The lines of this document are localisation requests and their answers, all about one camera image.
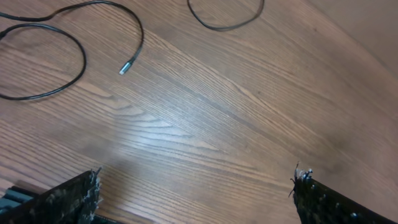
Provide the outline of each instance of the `cable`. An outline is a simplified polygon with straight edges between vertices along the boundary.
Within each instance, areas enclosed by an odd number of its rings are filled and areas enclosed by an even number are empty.
[[[43,22],[43,21],[48,21],[50,19],[52,19],[54,16],[56,16],[57,14],[67,11],[67,10],[71,10],[71,9],[78,9],[84,6],[89,6],[92,4],[109,4],[111,6],[115,6],[118,7],[120,9],[125,10],[127,13],[129,13],[132,17],[134,17],[139,25],[139,28],[141,30],[141,42],[136,50],[136,53],[134,53],[134,55],[123,65],[122,69],[120,69],[119,74],[120,75],[124,75],[129,68],[131,67],[131,65],[134,63],[134,61],[137,59],[138,55],[140,54],[141,50],[142,50],[142,46],[144,45],[144,28],[142,26],[141,21],[139,20],[138,16],[131,11],[130,9],[128,9],[126,6],[123,6],[121,4],[115,3],[115,2],[111,2],[111,1],[88,1],[88,2],[83,2],[83,3],[79,3],[79,4],[75,4],[72,6],[67,6],[64,8],[61,8],[55,12],[53,12],[51,15],[49,16],[45,16],[45,17],[39,17],[39,18],[32,18],[32,17],[18,17],[18,16],[12,16],[9,14],[5,14],[3,12],[0,12],[0,17],[4,17],[7,19],[12,19],[12,20],[16,20],[16,21],[23,21],[23,22]],[[3,94],[0,94],[0,98],[6,99],[6,100],[33,100],[33,99],[38,99],[38,98],[42,98],[45,96],[50,96],[54,93],[58,93],[68,87],[70,87],[71,85],[73,85],[75,82],[77,82],[84,74],[85,70],[86,70],[86,66],[87,66],[87,59],[86,59],[86,52],[82,46],[82,44],[76,39],[74,38],[72,35],[68,34],[67,32],[58,29],[56,27],[52,27],[49,25],[45,25],[45,24],[37,24],[37,23],[28,23],[28,24],[18,24],[15,26],[11,26],[8,27],[7,29],[5,29],[4,31],[0,32],[0,41],[3,37],[5,37],[10,31],[14,30],[14,29],[18,29],[18,28],[22,28],[22,27],[38,27],[38,28],[42,28],[42,29],[48,29],[48,30],[52,30],[55,32],[58,32],[60,34],[63,34],[69,38],[71,38],[79,47],[82,55],[83,55],[83,67],[81,68],[80,73],[70,82],[68,82],[67,84],[61,86],[60,88],[57,88],[55,90],[52,90],[50,92],[47,93],[42,93],[39,95],[33,95],[33,96],[23,96],[23,97],[12,97],[12,96],[6,96]]]
[[[257,18],[261,15],[261,13],[262,13],[262,11],[263,11],[263,9],[264,9],[264,6],[265,6],[265,4],[266,4],[266,1],[265,1],[265,0],[261,0],[261,2],[260,2],[260,7],[259,7],[258,11],[257,11],[256,14],[254,15],[254,17],[252,17],[251,19],[249,19],[249,20],[247,20],[247,21],[244,21],[244,22],[242,22],[242,23],[240,23],[240,24],[236,24],[236,25],[233,25],[233,26],[226,26],[226,27],[214,27],[214,26],[208,25],[206,22],[203,22],[203,21],[198,17],[198,15],[195,13],[195,11],[193,10],[192,5],[191,5],[191,0],[187,0],[187,4],[188,4],[189,10],[191,10],[193,16],[194,16],[202,25],[204,25],[204,26],[205,26],[206,28],[208,28],[208,29],[215,30],[215,31],[219,31],[219,32],[223,32],[223,31],[229,31],[229,30],[237,29],[237,28],[239,28],[239,27],[241,27],[241,26],[244,26],[244,25],[246,25],[246,24],[252,22],[253,20],[257,19]]]

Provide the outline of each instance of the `black cable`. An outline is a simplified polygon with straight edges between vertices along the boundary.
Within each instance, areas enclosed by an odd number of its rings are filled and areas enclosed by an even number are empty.
[[[7,19],[12,19],[12,20],[16,20],[16,21],[24,21],[24,22],[43,22],[43,21],[52,19],[58,13],[61,13],[61,12],[67,11],[67,10],[71,10],[71,9],[78,9],[78,8],[81,8],[84,6],[89,6],[92,4],[109,4],[111,6],[118,7],[120,9],[125,10],[130,15],[132,15],[138,22],[139,28],[141,30],[141,42],[136,50],[136,53],[134,53],[134,55],[123,65],[122,69],[120,70],[119,74],[124,75],[129,70],[129,68],[134,63],[134,61],[137,59],[139,53],[142,50],[142,46],[144,45],[144,28],[142,26],[142,23],[139,20],[138,16],[133,11],[128,9],[126,6],[123,6],[121,4],[111,2],[111,1],[88,1],[88,2],[83,2],[83,3],[75,4],[72,6],[67,6],[67,7],[61,8],[61,9],[53,12],[51,15],[45,16],[45,17],[39,17],[39,18],[18,17],[18,16],[12,16],[9,14],[5,14],[3,12],[0,12],[0,17],[5,17]],[[77,46],[79,47],[79,49],[83,55],[83,67],[81,68],[80,73],[72,81],[70,81],[67,84],[65,84],[64,86],[61,86],[60,88],[52,90],[48,93],[43,93],[43,94],[34,95],[34,96],[23,96],[23,97],[12,97],[12,96],[6,96],[3,94],[0,94],[0,98],[6,99],[6,100],[33,100],[33,99],[38,99],[38,98],[45,97],[45,96],[50,96],[54,93],[58,93],[59,91],[62,91],[64,89],[70,87],[72,84],[74,84],[77,80],[79,80],[83,76],[83,74],[86,70],[86,66],[87,66],[86,52],[85,52],[83,46],[81,45],[81,43],[76,38],[74,38],[72,35],[68,34],[67,32],[65,32],[61,29],[58,29],[58,28],[52,27],[52,26],[48,26],[45,24],[36,24],[36,23],[18,24],[18,25],[12,26],[12,27],[8,27],[4,31],[0,32],[0,40],[3,37],[5,37],[10,31],[12,31],[14,29],[22,28],[22,27],[38,27],[38,28],[42,28],[42,29],[48,29],[48,30],[58,32],[60,34],[63,34],[65,36],[71,38],[77,44]]]
[[[257,19],[257,18],[261,15],[262,11],[264,10],[264,6],[265,6],[265,4],[266,4],[266,1],[265,1],[265,0],[261,0],[261,2],[260,2],[260,7],[259,7],[258,11],[256,12],[256,14],[255,14],[251,19],[249,19],[249,20],[247,20],[247,21],[244,21],[244,22],[242,22],[242,23],[240,23],[240,24],[236,24],[236,25],[233,25],[233,26],[226,26],[226,27],[214,27],[214,26],[208,25],[206,22],[203,22],[203,21],[198,17],[198,15],[195,13],[195,11],[193,10],[192,5],[191,5],[191,0],[187,0],[187,3],[188,3],[189,10],[191,10],[193,16],[194,16],[202,25],[204,25],[206,28],[209,28],[209,29],[211,29],[211,30],[215,30],[215,31],[220,31],[220,32],[222,32],[222,31],[229,31],[229,30],[237,29],[237,28],[239,28],[239,27],[241,27],[241,26],[244,26],[244,25],[246,25],[246,24],[252,22],[253,20]]]

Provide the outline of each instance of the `wooden surface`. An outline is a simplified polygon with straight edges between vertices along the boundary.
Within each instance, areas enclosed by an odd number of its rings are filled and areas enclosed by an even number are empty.
[[[77,0],[3,0],[46,16]],[[133,223],[299,223],[289,180],[314,178],[398,222],[396,1],[268,0],[263,15],[214,32],[185,0],[119,0],[47,22],[88,52],[76,85],[44,100],[0,100],[0,190],[53,187],[104,166],[101,215]],[[258,0],[192,0],[203,20],[234,24]],[[15,21],[0,19],[0,30]],[[44,30],[0,43],[0,91],[26,95],[70,80],[81,58]]]

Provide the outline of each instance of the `metal connector tip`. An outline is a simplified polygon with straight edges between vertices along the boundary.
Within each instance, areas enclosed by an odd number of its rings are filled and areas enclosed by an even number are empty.
[[[123,65],[122,69],[120,69],[119,75],[124,75],[129,68],[131,67],[132,63],[131,62],[127,62]]]

